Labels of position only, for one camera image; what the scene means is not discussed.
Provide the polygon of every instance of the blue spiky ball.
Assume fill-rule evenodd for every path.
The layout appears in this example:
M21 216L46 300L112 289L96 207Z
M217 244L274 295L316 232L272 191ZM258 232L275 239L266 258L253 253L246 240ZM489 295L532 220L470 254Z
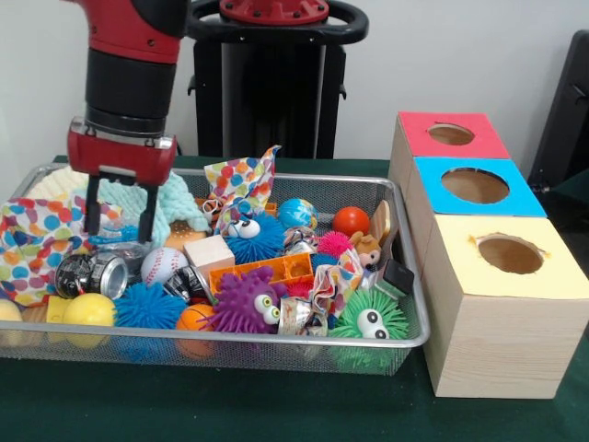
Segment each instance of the blue spiky ball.
M260 233L253 238L225 237L227 246L236 257L236 265L270 260L284 250L284 227L271 215L261 213L252 218L260 225Z
M319 265L329 264L329 265L337 265L338 259L334 258L327 253L315 253L311 255L311 265L313 266L313 273L317 271Z
M132 285L114 301L117 327L145 329L174 329L180 314L186 308L181 297L169 295L164 286L155 283Z

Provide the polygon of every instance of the wire basket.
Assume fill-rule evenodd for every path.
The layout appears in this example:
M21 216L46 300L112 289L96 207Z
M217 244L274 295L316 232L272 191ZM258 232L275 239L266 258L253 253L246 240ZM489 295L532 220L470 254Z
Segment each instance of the wire basket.
M14 197L53 170L36 168L24 179ZM175 169L191 193L205 196L209 184L202 170ZM271 202L304 198L319 212L319 234L330 230L334 214L355 205L372 214L381 200L391 208L397 237L383 246L383 260L394 253L417 274L405 207L397 184L378 178L277 174ZM121 362L173 366L208 366L324 373L393 375L411 348L425 343L430 325L419 278L413 293L399 306L409 321L405 340L351 339L275 334L238 334L210 331L153 330L0 321L0 356L60 361Z

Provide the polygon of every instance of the pink spiky ball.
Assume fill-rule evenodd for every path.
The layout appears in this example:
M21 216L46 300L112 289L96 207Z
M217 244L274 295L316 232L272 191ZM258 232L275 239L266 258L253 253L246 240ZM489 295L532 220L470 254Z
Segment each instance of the pink spiky ball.
M350 250L352 244L347 235L341 232L328 232L319 239L319 245L317 248L318 253L325 253L336 259L346 250Z

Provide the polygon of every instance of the wooden box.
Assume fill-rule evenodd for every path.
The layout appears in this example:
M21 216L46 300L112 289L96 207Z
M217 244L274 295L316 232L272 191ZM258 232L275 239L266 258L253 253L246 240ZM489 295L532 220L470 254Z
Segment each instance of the wooden box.
M413 157L509 158L509 153L482 113L401 112L388 178L398 183L405 197Z
M546 218L436 215L423 268L437 396L556 394L589 319L589 283Z
M416 157L406 193L419 269L433 214L546 216L509 159Z

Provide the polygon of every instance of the red ball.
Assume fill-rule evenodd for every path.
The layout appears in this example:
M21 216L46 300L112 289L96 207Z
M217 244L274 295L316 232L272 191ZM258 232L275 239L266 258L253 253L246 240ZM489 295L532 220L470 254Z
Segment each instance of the red ball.
M368 235L370 231L370 216L358 207L344 207L333 218L333 230L348 237L357 231Z

